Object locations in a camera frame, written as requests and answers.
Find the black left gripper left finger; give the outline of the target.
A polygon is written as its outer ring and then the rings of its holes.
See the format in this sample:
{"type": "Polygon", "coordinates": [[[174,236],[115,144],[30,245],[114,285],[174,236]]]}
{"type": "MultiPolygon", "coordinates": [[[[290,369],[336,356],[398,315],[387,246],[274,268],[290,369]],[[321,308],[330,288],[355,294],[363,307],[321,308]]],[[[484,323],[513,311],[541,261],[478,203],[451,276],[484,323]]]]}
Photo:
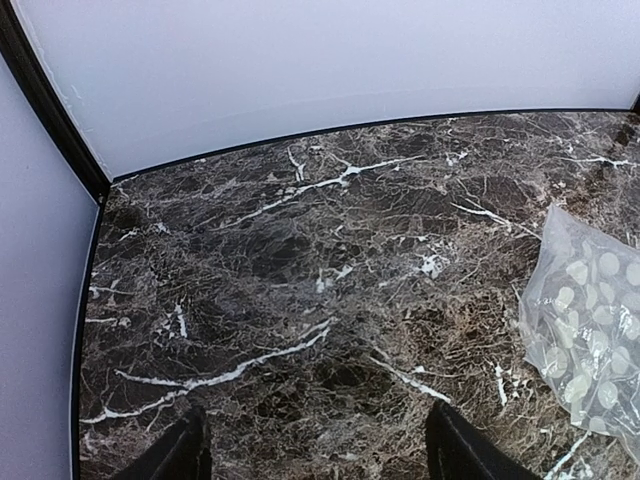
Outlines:
{"type": "Polygon", "coordinates": [[[206,412],[194,406],[113,479],[210,479],[210,445],[206,412]]]}

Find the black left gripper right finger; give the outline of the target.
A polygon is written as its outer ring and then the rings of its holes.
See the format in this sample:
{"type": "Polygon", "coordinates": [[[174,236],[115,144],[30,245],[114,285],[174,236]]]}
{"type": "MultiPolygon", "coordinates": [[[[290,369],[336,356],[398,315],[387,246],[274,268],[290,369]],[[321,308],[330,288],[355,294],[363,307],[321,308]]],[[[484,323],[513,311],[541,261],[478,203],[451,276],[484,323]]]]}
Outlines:
{"type": "Polygon", "coordinates": [[[429,412],[425,441],[431,479],[539,479],[443,400],[435,401],[429,412]]]}

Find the clear zip top bag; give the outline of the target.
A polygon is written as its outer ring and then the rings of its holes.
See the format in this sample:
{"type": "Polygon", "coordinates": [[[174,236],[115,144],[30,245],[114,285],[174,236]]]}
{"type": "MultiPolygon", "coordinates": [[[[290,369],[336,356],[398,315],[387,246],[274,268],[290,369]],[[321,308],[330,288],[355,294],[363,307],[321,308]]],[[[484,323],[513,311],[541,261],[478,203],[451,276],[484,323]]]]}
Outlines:
{"type": "Polygon", "coordinates": [[[521,294],[525,359],[572,425],[639,456],[639,252],[552,205],[521,294]]]}

